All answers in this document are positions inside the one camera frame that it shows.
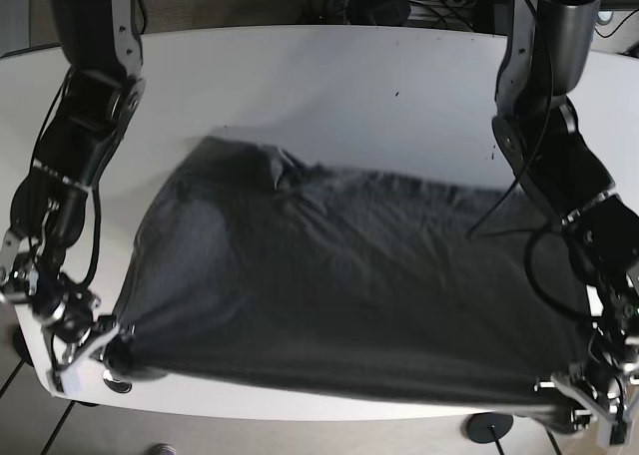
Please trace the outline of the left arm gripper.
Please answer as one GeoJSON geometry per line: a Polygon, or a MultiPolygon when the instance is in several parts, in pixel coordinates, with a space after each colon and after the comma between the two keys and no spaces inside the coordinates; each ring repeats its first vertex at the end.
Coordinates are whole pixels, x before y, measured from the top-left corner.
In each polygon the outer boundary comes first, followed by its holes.
{"type": "Polygon", "coordinates": [[[565,372],[553,372],[548,380],[537,379],[533,390],[554,389],[583,408],[568,410],[570,431],[586,430],[596,416],[611,430],[630,429],[638,409],[638,397],[630,398],[628,389],[638,384],[638,362],[615,365],[588,360],[570,364],[565,372]]]}

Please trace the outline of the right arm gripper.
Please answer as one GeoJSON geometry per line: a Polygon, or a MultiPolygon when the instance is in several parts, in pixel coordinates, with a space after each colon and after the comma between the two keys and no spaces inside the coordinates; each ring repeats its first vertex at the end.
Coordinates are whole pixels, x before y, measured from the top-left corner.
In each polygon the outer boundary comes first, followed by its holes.
{"type": "Polygon", "coordinates": [[[96,320],[78,320],[70,315],[51,315],[44,319],[44,341],[50,368],[48,380],[61,380],[64,375],[89,359],[102,360],[116,375],[132,375],[130,342],[134,325],[122,325],[114,314],[99,315],[96,320]]]}

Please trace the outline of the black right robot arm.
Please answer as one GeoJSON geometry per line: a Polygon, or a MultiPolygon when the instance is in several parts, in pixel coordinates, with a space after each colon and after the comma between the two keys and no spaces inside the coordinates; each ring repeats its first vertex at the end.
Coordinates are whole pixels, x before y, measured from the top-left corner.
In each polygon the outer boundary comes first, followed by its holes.
{"type": "Polygon", "coordinates": [[[113,315],[97,315],[91,291],[100,251],[74,280],[63,269],[86,217],[102,217],[99,185],[145,89],[143,46],[136,23],[141,0],[51,0],[69,68],[34,144],[1,244],[1,298],[29,307],[50,355],[48,378],[62,391],[83,360],[119,332],[113,315]]]}

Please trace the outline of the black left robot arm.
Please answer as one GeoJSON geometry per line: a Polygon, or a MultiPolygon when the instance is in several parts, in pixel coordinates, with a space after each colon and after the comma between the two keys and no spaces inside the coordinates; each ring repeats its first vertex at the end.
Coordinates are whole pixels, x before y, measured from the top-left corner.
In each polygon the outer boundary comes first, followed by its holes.
{"type": "Polygon", "coordinates": [[[597,421],[615,446],[638,408],[638,216],[615,194],[570,98],[600,2],[507,0],[492,131],[542,213],[522,245],[524,299],[560,339],[523,401],[564,433],[597,421]]]}

